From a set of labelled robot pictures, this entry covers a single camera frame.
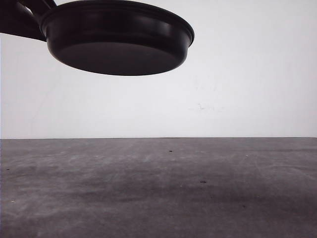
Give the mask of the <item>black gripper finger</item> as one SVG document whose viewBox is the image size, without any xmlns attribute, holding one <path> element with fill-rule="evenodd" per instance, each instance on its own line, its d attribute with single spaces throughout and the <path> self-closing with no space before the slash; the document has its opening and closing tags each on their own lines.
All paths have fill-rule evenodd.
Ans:
<svg viewBox="0 0 317 238">
<path fill-rule="evenodd" d="M 48 9 L 52 9 L 52 8 L 57 7 L 54 0 L 42 0 L 42 2 L 44 3 L 45 7 Z"/>
<path fill-rule="evenodd" d="M 32 12 L 17 0 L 0 1 L 0 32 L 46 41 Z"/>
</svg>

